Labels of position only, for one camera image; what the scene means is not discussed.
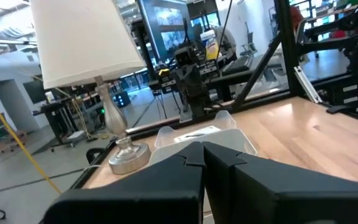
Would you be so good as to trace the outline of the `brown cardboard box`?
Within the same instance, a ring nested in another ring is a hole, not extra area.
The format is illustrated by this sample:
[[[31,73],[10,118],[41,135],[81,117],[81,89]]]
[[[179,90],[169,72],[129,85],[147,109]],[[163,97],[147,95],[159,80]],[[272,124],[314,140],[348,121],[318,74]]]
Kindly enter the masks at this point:
[[[17,131],[16,135],[21,143],[25,145],[27,133],[25,131]],[[13,152],[17,147],[19,147],[17,141],[10,134],[0,137],[0,156],[5,152]]]

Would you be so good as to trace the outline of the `person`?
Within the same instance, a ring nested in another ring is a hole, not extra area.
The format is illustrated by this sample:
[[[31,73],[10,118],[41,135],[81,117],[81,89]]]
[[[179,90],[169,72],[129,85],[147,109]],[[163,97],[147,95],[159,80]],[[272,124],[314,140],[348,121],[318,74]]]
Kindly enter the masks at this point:
[[[226,56],[226,62],[237,60],[236,41],[228,29],[213,27],[219,44],[219,53]]]

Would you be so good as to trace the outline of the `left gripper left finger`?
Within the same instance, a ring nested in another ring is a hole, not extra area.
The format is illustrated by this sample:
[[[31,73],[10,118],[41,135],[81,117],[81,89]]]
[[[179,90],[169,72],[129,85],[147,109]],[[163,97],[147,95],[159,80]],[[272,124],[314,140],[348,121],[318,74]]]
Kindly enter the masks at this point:
[[[44,224],[202,224],[205,173],[204,146],[193,142],[111,184],[66,191]]]

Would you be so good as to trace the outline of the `dark wall display panel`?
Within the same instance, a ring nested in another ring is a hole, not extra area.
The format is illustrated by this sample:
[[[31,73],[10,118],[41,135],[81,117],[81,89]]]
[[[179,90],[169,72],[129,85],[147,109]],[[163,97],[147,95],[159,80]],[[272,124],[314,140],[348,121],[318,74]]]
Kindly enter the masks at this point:
[[[137,0],[155,59],[171,59],[185,37],[195,33],[188,7],[183,0]]]

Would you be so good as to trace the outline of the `black machine with white labels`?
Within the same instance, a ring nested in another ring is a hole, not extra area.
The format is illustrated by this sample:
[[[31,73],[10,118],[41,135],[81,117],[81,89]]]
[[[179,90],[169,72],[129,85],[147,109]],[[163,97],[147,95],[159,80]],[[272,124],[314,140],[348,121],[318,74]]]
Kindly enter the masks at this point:
[[[319,81],[313,87],[329,105],[328,113],[345,113],[358,118],[358,6],[348,15],[296,34],[299,56],[314,51],[342,50],[349,64],[342,74]]]

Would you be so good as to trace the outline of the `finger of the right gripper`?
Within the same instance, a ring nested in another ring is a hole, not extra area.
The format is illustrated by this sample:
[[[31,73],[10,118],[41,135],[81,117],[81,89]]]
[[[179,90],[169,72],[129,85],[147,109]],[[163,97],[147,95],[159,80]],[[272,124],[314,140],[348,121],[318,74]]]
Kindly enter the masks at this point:
[[[192,119],[196,118],[196,91],[198,87],[198,68],[197,67],[186,67],[185,73],[182,78],[184,86],[184,93],[187,103],[190,106],[192,113]]]
[[[198,78],[199,78],[199,95],[198,95],[198,116],[204,116],[207,114],[206,109],[212,106],[211,98],[209,97],[209,91],[204,83],[204,78],[201,74],[201,70],[198,70]]]

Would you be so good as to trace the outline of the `silver aluminium bracket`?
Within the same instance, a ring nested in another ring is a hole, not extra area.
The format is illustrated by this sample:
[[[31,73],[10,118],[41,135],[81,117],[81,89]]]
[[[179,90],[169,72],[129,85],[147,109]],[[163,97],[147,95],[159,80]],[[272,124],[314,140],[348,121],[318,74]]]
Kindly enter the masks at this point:
[[[313,103],[322,103],[322,99],[318,95],[318,92],[315,90],[311,82],[308,80],[307,76],[304,74],[302,68],[297,66],[294,68],[295,76],[297,77],[299,83],[301,84],[303,90],[305,91],[307,97]]]

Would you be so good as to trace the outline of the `black aluminium table frame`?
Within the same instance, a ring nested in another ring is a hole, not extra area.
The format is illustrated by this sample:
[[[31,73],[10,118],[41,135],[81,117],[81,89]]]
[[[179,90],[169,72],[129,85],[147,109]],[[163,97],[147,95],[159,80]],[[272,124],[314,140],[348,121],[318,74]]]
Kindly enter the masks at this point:
[[[301,83],[295,78],[301,54],[350,47],[356,36],[297,44],[290,33],[289,4],[275,0],[275,7],[281,28],[277,39],[283,42],[290,87],[249,96],[251,87],[247,85],[229,111],[259,157],[358,181],[358,117],[330,115],[326,104],[302,98]]]

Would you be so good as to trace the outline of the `black side desk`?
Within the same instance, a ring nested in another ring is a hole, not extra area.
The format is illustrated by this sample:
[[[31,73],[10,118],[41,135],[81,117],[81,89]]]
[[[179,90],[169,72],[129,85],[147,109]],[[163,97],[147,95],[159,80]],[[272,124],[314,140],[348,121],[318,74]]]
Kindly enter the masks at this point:
[[[64,109],[63,103],[51,103],[41,106],[38,110],[32,112],[33,116],[44,114],[52,131],[57,140],[57,143],[51,145],[51,151],[54,151],[54,147],[57,146],[71,146],[73,147],[73,141],[64,140],[63,137],[66,136],[67,132],[64,132],[62,129],[61,121],[63,121],[63,116],[60,114],[59,110]]]

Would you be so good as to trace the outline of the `clear plastic bin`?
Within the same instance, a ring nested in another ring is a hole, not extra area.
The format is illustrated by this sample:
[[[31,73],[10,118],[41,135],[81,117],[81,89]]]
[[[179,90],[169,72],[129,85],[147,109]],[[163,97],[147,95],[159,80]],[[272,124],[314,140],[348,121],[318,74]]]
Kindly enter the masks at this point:
[[[207,126],[216,126],[221,130],[216,133],[208,134],[202,137],[190,139],[188,141],[174,142],[173,138],[186,132]],[[154,150],[149,160],[149,165],[156,164],[187,147],[194,141],[212,142],[224,147],[228,147],[240,152],[257,155],[257,150],[249,141],[248,137],[239,129],[239,125],[228,111],[220,111],[212,121],[192,125],[181,129],[172,129],[168,126],[161,128],[154,142]]]

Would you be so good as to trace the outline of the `black keyboard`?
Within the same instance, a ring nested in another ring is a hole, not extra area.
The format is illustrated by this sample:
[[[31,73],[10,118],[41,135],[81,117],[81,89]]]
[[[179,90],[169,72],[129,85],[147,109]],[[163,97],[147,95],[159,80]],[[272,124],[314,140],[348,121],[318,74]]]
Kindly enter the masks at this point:
[[[248,71],[250,69],[250,66],[252,64],[253,57],[252,56],[241,56],[235,61],[231,61],[228,65],[226,65],[221,70],[221,75],[232,75],[234,73]]]

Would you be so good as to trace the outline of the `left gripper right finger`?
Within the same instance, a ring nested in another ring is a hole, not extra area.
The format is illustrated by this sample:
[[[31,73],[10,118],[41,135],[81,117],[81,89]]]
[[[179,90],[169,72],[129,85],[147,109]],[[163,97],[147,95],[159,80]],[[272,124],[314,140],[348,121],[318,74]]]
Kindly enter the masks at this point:
[[[358,224],[358,182],[203,146],[215,224]]]

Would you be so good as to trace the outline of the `dark office desk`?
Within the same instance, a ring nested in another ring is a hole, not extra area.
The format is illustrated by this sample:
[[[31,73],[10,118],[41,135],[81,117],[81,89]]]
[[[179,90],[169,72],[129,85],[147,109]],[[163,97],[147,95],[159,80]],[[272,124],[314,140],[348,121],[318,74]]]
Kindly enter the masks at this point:
[[[251,81],[252,77],[259,78],[259,76],[262,74],[264,68],[267,66],[267,63],[269,62],[270,59],[271,59],[271,56],[269,56],[268,54],[261,55],[255,59],[253,59],[250,69],[248,71],[238,72],[238,73],[234,73],[232,75],[218,76],[217,78],[213,78],[213,80],[211,82],[204,81],[204,83],[206,84],[208,90],[210,90],[210,89],[225,87],[225,86],[234,85],[234,84],[238,84],[238,83],[249,82],[249,81]],[[186,67],[197,67],[198,70],[200,69],[196,64],[193,64],[193,65],[187,65],[182,68],[179,68],[179,69],[182,69],[182,72],[177,72],[178,92],[184,97],[185,101],[186,101],[185,93],[184,93],[185,89],[184,89],[184,86],[182,83],[182,78],[185,73]],[[149,87],[154,92],[158,91],[157,90],[157,81],[155,80],[155,81],[149,82]],[[197,91],[196,91],[195,105],[198,105],[198,95],[199,95],[198,87],[197,87]]]

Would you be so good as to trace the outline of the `white-shade silver table lamp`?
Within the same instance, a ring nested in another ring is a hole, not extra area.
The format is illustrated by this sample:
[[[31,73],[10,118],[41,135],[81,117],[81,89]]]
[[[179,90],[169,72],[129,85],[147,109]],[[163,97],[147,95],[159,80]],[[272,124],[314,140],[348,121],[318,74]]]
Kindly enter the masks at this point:
[[[44,88],[96,84],[108,131],[118,151],[109,158],[114,174],[146,165],[151,151],[134,144],[127,120],[113,102],[109,80],[134,73],[145,63],[113,0],[30,0]]]

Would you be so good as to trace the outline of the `yellow white wipes canister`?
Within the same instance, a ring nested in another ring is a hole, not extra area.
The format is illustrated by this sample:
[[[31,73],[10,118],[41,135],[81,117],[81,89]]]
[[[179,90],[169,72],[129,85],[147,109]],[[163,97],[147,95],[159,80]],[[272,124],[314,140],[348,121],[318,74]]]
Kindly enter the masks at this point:
[[[219,45],[214,30],[208,30],[200,34],[201,41],[206,49],[206,58],[208,60],[217,59]]]

